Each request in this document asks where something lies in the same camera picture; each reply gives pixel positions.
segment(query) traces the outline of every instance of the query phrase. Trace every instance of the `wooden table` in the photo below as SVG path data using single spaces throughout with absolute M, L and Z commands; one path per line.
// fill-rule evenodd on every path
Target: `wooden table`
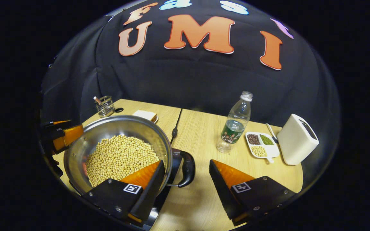
M 157 125 L 171 140 L 172 129 L 178 120 L 180 108 L 126 99 L 120 99 L 114 105 L 115 108 L 122 107 L 124 111 L 114 113 L 111 116 L 131 115 L 136 110 L 155 112 L 159 117 Z M 86 120 L 83 126 L 85 127 L 98 119 L 100 117 L 95 114 Z M 282 155 L 274 158 L 275 163 L 273 164 L 269 164 L 266 159 L 255 158 L 250 153 L 244 136 L 241 136 L 230 153 L 220 153 L 216 149 L 215 143 L 225 122 L 226 117 L 224 116 L 182 110 L 178 124 L 178 135 L 173 140 L 172 147 L 191 153 L 195 160 L 196 175 L 190 185 L 183 188 L 171 188 L 151 231 L 222 231 L 235 228 L 232 221 L 226 216 L 210 177 L 210 159 L 228 164 L 253 177 L 267 175 L 296 193 L 302 189 L 304 176 L 300 164 L 286 165 L 282 160 Z M 275 135 L 282 129 L 281 127 L 271 127 Z M 265 124 L 255 122 L 249 122 L 245 132 L 270 134 Z M 60 168 L 64 170 L 63 152 L 55 155 L 54 159 L 60 162 Z M 179 170 L 174 183 L 178 183 L 181 179 L 182 171 Z M 66 174 L 61 177 L 61 180 L 70 190 L 74 191 Z

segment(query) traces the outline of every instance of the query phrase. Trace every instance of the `plastic water bottle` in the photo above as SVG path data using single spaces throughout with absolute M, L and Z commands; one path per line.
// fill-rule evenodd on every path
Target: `plastic water bottle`
M 241 99 L 232 107 L 228 114 L 224 129 L 216 143 L 216 148 L 222 153 L 231 151 L 239 140 L 251 119 L 252 93 L 243 91 Z

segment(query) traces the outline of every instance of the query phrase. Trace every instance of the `orange letter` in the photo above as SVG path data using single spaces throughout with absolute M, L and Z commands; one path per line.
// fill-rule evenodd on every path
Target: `orange letter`
M 146 38 L 146 31 L 148 29 L 148 26 L 151 25 L 152 22 L 144 22 L 137 26 L 138 29 L 138 38 L 137 43 L 133 47 L 128 46 L 128 38 L 129 33 L 132 31 L 132 28 L 126 29 L 125 31 L 122 31 L 119 33 L 119 54 L 122 56 L 132 56 L 136 53 L 138 53 L 145 44 L 145 38 Z
M 266 31 L 260 31 L 265 38 L 265 53 L 260 57 L 261 63 L 275 70 L 281 70 L 282 65 L 279 63 L 279 45 L 282 41 L 275 35 Z
M 149 5 L 146 5 L 144 7 L 141 7 L 139 9 L 132 11 L 131 16 L 129 16 L 128 21 L 126 21 L 124 25 L 127 25 L 135 20 L 142 18 L 142 15 L 140 15 L 141 13 L 147 13 L 151 9 L 151 6 L 156 6 L 156 5 L 158 5 L 158 3 L 151 3 Z
M 172 22 L 171 36 L 164 45 L 166 49 L 181 49 L 186 43 L 182 41 L 182 33 L 185 34 L 192 48 L 197 48 L 202 40 L 209 34 L 204 48 L 225 54 L 232 54 L 231 25 L 235 22 L 231 19 L 214 16 L 203 25 L 199 25 L 191 15 L 181 14 L 168 18 Z

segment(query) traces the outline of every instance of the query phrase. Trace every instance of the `bottle cap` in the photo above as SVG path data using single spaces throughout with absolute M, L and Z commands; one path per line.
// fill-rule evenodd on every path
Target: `bottle cap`
M 252 93 L 249 91 L 242 91 L 241 99 L 244 101 L 251 102 L 252 101 Z

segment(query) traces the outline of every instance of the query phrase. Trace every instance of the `bottle label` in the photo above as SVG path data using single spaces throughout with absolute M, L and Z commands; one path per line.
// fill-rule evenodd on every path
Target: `bottle label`
M 242 132 L 235 132 L 229 129 L 226 125 L 221 133 L 221 138 L 223 141 L 227 143 L 236 143 L 238 139 L 242 136 Z

